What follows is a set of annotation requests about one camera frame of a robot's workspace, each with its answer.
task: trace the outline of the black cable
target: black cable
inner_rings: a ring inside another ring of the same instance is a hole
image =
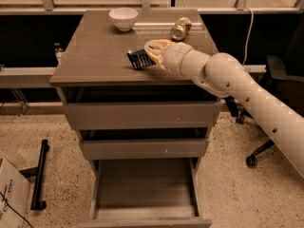
[[[7,205],[13,212],[15,212],[19,217],[21,217],[21,218],[28,224],[28,226],[29,226],[30,228],[33,228],[32,225],[29,223],[29,221],[28,221],[26,218],[24,218],[23,216],[21,216],[21,215],[18,213],[18,211],[16,211],[13,207],[10,206],[8,200],[7,200],[6,197],[3,195],[3,193],[0,192],[0,194],[1,194],[1,196],[2,196],[2,199],[5,201],[6,205]]]

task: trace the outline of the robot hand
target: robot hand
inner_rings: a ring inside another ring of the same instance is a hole
[[[237,99],[304,178],[304,119],[300,115],[258,85],[233,56],[210,56],[185,43],[167,42],[164,47],[159,41],[144,47],[156,64],[220,98]]]

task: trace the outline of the white box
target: white box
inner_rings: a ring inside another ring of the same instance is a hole
[[[0,159],[0,192],[20,215],[25,214],[29,181],[7,159]],[[0,228],[21,228],[23,219],[0,197]]]

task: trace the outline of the drawer front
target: drawer front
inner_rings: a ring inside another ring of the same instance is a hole
[[[80,147],[87,160],[198,158],[208,143],[207,139],[84,141]]]
[[[219,104],[65,104],[64,111],[73,130],[212,127]]]
[[[99,161],[89,221],[80,227],[207,228],[190,159]]]

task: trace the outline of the open drawer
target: open drawer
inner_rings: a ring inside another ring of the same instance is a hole
[[[187,158],[99,161],[89,221],[80,227],[210,227],[194,175]]]

